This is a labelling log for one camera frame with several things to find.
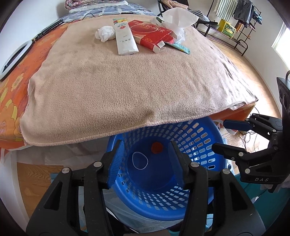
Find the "light blue tube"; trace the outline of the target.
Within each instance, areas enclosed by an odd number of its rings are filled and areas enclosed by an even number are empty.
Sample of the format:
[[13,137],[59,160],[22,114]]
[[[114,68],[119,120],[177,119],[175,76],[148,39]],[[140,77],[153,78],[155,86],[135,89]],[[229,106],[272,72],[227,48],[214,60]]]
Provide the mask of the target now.
[[190,55],[190,53],[191,53],[189,48],[187,48],[187,47],[185,47],[185,46],[183,46],[181,44],[177,44],[177,43],[173,43],[173,44],[166,43],[166,44],[171,46],[171,47],[173,47],[173,48],[175,48],[175,49],[178,49],[179,51],[181,51],[183,53],[186,53],[187,55]]

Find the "black folding chair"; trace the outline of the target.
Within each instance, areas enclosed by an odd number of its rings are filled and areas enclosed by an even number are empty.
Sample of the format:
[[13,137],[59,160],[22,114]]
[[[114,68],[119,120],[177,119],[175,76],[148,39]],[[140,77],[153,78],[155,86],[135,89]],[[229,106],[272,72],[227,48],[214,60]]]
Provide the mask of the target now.
[[206,32],[203,33],[205,37],[207,37],[209,30],[212,27],[218,26],[218,23],[215,21],[209,20],[207,16],[205,16],[200,10],[192,10],[189,8],[188,1],[166,1],[166,0],[158,0],[158,8],[159,8],[159,14],[158,16],[163,16],[163,13],[169,9],[172,8],[182,8],[185,9],[197,17],[199,17],[197,23],[194,24],[194,28],[198,28],[199,25],[205,25],[207,27]]

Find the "black clothes rack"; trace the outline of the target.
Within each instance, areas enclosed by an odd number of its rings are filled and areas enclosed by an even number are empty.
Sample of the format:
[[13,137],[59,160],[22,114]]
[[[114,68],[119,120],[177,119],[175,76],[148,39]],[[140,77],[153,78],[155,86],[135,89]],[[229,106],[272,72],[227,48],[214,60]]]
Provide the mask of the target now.
[[262,24],[262,12],[252,1],[213,1],[213,3],[216,4],[213,11],[215,15],[234,26],[236,32],[233,38],[228,38],[218,31],[218,25],[212,27],[207,36],[244,56],[249,48],[248,41],[251,39],[251,33],[256,31],[257,24]]

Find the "white toothpaste box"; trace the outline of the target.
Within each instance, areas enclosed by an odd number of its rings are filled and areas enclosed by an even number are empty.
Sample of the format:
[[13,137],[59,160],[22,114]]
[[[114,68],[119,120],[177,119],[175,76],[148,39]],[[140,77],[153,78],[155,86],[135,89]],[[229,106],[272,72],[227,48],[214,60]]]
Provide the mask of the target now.
[[132,55],[139,51],[126,18],[113,19],[117,50],[120,56]]

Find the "red bottle cap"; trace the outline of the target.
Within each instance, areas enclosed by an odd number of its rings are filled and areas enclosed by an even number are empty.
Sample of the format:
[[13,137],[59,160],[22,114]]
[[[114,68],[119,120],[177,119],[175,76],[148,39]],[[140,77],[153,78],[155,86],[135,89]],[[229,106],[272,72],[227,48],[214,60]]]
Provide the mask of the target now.
[[163,144],[160,143],[160,142],[154,142],[152,145],[151,145],[151,152],[153,154],[159,154],[163,151]]

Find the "folded floral quilt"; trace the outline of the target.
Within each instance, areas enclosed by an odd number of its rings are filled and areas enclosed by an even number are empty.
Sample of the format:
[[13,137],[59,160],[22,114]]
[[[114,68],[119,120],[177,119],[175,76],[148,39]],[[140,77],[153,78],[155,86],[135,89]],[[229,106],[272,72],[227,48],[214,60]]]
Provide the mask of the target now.
[[65,0],[64,7],[71,10],[82,5],[101,4],[101,3],[119,3],[120,1],[102,1],[102,0]]

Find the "yellow crate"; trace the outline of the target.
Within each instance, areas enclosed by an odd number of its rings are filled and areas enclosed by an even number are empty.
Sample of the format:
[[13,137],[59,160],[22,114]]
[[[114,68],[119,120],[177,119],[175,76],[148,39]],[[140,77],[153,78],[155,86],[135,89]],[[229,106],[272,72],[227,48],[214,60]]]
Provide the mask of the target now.
[[233,38],[236,32],[236,28],[234,26],[232,26],[229,22],[223,19],[220,20],[218,25],[219,25],[218,31],[220,33],[224,34],[228,38]]

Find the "beige fleece blanket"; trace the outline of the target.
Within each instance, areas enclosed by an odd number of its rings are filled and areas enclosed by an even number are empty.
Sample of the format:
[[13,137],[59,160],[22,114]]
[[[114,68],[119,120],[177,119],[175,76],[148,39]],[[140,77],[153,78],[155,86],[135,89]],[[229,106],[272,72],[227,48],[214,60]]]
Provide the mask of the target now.
[[27,145],[73,144],[257,102],[245,75],[194,27],[185,29],[190,54],[140,46],[120,56],[116,41],[94,36],[112,24],[112,16],[72,23],[52,46],[28,83]]

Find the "blue checkered mattress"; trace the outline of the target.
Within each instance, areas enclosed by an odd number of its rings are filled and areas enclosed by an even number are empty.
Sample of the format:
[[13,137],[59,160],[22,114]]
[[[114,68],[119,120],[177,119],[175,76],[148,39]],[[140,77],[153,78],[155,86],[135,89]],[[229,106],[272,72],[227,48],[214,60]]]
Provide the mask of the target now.
[[118,14],[137,14],[137,15],[156,16],[156,14],[154,14],[151,10],[139,4],[129,3],[127,5],[95,7],[93,9],[88,10],[79,10],[73,13],[69,13],[59,18],[59,20],[69,23],[71,21],[82,20],[83,18],[98,17],[102,15],[118,15]]

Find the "blue plastic laundry basket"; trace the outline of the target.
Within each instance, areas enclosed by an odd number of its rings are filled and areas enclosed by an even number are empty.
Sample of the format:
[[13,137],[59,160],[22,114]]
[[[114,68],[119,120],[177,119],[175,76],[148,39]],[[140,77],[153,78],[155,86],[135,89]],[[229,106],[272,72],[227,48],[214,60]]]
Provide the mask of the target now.
[[[180,123],[143,127],[109,138],[107,151],[124,142],[122,163],[113,185],[120,200],[134,212],[154,220],[173,221],[184,217],[189,190],[183,190],[175,179],[168,145],[176,142],[179,150],[210,171],[221,171],[226,160],[212,151],[214,143],[223,143],[222,135],[209,117]],[[151,152],[154,142],[163,144],[159,154]],[[148,158],[143,170],[132,164],[132,154],[141,152]]]

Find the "white plastic bag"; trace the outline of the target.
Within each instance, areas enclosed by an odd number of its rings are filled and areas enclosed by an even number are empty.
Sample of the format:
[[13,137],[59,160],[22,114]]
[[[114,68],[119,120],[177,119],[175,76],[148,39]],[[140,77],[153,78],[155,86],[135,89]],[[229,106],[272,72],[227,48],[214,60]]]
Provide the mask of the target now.
[[197,15],[180,7],[171,8],[156,18],[158,26],[172,31],[175,43],[185,41],[185,28],[197,23],[198,19]]

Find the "red cardboard box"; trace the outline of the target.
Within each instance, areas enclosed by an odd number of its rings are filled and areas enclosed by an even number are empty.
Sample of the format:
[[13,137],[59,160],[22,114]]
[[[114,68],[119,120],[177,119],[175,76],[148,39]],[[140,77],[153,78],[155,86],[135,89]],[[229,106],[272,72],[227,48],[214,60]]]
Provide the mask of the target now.
[[128,24],[135,42],[154,53],[161,52],[166,43],[175,42],[172,31],[169,29],[138,20],[130,21]]

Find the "white tissue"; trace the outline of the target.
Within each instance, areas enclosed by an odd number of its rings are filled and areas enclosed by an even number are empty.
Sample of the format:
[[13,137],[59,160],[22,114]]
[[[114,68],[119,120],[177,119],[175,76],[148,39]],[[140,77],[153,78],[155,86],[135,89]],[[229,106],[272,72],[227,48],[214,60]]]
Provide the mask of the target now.
[[112,26],[104,26],[95,32],[95,38],[101,42],[115,39],[115,29]]

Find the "white rubber band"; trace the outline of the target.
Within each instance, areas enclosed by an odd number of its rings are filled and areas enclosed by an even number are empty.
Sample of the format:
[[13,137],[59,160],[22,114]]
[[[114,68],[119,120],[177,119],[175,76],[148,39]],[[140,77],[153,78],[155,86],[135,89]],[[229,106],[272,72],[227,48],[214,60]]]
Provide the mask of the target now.
[[132,164],[138,170],[143,170],[148,165],[148,158],[141,152],[134,152],[132,154]]

